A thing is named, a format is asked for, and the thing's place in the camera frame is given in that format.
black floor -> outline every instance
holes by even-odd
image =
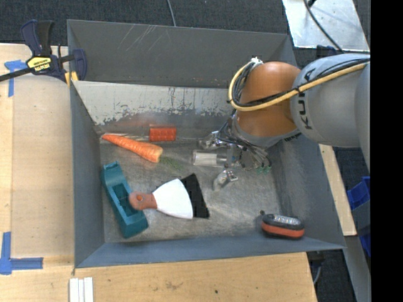
[[[371,0],[353,1],[370,46]],[[176,26],[290,33],[281,0],[170,0],[170,3]],[[31,19],[55,21],[53,45],[67,45],[67,19],[174,25],[167,0],[0,0],[0,43],[22,43],[20,26]],[[295,56],[302,68],[315,60],[316,51],[296,48]],[[346,190],[369,175],[360,149],[335,148],[335,151]],[[356,301],[341,251],[324,252],[317,296],[319,302]]]

gray bin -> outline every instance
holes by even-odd
[[[71,87],[76,267],[340,249],[344,237],[318,144],[301,136],[269,150],[268,174],[239,170],[220,192],[222,170],[191,164],[196,141],[231,114],[227,85],[252,57],[295,65],[287,35],[70,20],[69,48],[83,48],[88,75]],[[178,165],[151,164],[100,141],[102,133],[147,138],[151,124],[174,124],[175,142],[161,142]],[[149,228],[124,238],[99,178],[119,161],[133,190],[153,191],[195,172],[209,220],[180,220],[146,211]],[[299,240],[264,236],[259,212],[297,216]]]

wooden board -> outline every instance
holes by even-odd
[[[31,51],[25,45],[7,44],[1,45],[0,55],[4,64],[10,60],[25,61],[31,57]],[[7,182],[12,180],[12,201],[10,204],[4,193],[0,213],[6,215],[11,206],[11,227],[10,221],[2,223],[7,227],[3,231],[12,233],[11,256],[72,255],[71,116],[67,84],[53,77],[27,74],[14,79],[11,98],[8,84],[6,81],[1,85],[2,110],[4,103],[7,120],[3,122],[7,124],[2,124],[6,130],[2,133],[2,145],[8,151],[12,149],[12,162],[8,152],[2,161],[9,160],[11,170],[1,170],[7,174],[2,189],[10,186]]]
[[[326,174],[329,179],[334,204],[338,211],[343,235],[355,236],[357,235],[357,231],[334,150],[330,145],[323,144],[320,144],[319,148],[321,150]]]
[[[69,279],[92,277],[102,301],[317,301],[305,253],[78,269],[50,266],[0,277],[3,301],[68,301]]]

bin floor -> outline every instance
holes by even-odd
[[[164,153],[157,164],[142,159],[124,148],[101,141],[101,164],[118,161],[133,191],[151,193],[172,179],[182,179],[195,173],[203,197],[210,210],[209,219],[184,220],[160,211],[145,210],[148,229],[131,238],[120,233],[112,207],[103,189],[105,242],[138,242],[202,236],[238,235],[253,231],[259,212],[280,213],[280,204],[271,172],[233,169],[237,181],[220,191],[213,191],[213,180],[224,168],[193,165],[192,153],[197,149],[195,140],[161,142]]]

orange carrot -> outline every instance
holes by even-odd
[[[122,137],[120,135],[104,134],[102,139],[118,145],[119,147],[130,150],[142,158],[155,163],[159,162],[159,158],[163,151],[163,149],[156,144],[137,141],[131,138]]]

